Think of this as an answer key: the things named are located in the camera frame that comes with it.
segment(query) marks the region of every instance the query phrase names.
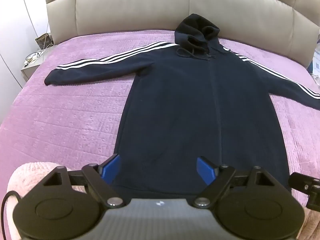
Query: headboard panel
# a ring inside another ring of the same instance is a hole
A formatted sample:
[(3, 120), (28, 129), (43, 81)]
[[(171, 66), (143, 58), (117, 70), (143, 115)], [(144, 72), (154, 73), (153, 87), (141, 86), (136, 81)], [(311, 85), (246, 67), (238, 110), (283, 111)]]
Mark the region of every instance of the headboard panel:
[(220, 36), (287, 56), (305, 67), (320, 25), (320, 0), (46, 0), (56, 44), (95, 33), (174, 30), (197, 13)]

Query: silver bolt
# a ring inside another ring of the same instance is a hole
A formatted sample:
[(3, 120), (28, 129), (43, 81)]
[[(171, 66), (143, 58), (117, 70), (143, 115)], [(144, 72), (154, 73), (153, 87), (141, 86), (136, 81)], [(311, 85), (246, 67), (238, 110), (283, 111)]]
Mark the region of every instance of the silver bolt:
[(119, 197), (111, 197), (107, 200), (107, 203), (110, 205), (110, 206), (119, 206), (123, 203), (123, 200)]
[(210, 204), (210, 200), (205, 197), (199, 197), (195, 200), (195, 204), (199, 207), (206, 207)]

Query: hoodie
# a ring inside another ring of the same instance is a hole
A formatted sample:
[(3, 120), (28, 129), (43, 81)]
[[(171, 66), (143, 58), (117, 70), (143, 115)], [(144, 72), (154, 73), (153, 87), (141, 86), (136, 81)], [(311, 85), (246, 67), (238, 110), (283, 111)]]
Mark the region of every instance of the hoodie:
[(219, 28), (191, 14), (160, 41), (102, 59), (57, 66), (46, 85), (136, 73), (116, 139), (112, 187), (131, 198), (187, 198), (206, 184), (196, 160), (238, 170), (261, 166), (288, 187), (283, 135), (269, 94), (320, 109), (320, 95), (223, 47)]

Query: sleeve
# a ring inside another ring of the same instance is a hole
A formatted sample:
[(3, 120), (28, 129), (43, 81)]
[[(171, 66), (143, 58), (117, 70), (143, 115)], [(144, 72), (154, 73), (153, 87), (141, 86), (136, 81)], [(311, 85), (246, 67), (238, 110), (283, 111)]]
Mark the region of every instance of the sleeve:
[(295, 100), (305, 106), (320, 110), (320, 94), (287, 78), (286, 76), (252, 60), (236, 54), (242, 61), (255, 67), (259, 77), (266, 85), (270, 94)]
[(169, 42), (154, 42), (102, 59), (81, 59), (59, 65), (45, 78), (45, 85), (70, 85), (96, 82), (129, 75), (151, 66), (156, 50), (174, 46)]

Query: quilted blanket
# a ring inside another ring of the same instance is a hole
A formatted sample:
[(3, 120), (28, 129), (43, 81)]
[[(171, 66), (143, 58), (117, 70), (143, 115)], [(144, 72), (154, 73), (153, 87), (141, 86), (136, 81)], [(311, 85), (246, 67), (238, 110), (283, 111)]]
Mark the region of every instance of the quilted blanket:
[[(73, 170), (88, 163), (103, 162), (113, 153), (134, 76), (83, 85), (46, 87), (44, 78), (48, 73), (57, 65), (81, 58), (102, 58), (155, 41), (173, 42), (174, 33), (97, 34), (76, 37), (57, 46), (17, 96), (0, 127), (2, 196), (11, 174), (24, 163), (51, 162)], [(292, 60), (235, 41), (221, 39), (220, 42), (234, 52), (318, 90), (305, 68)], [(271, 99), (284, 135), (290, 172), (320, 177), (320, 111), (287, 98), (271, 95)], [(27, 188), (31, 189), (30, 184), (34, 185), (40, 179), (36, 173), (38, 168), (31, 168), (28, 178), (24, 173), (12, 179), (8, 189), (20, 188), (24, 195)], [(305, 195), (294, 191), (293, 196), (302, 205), (306, 204)], [(12, 205), (7, 214), (12, 214)], [(299, 239), (320, 238), (319, 214), (306, 210), (306, 215)]]

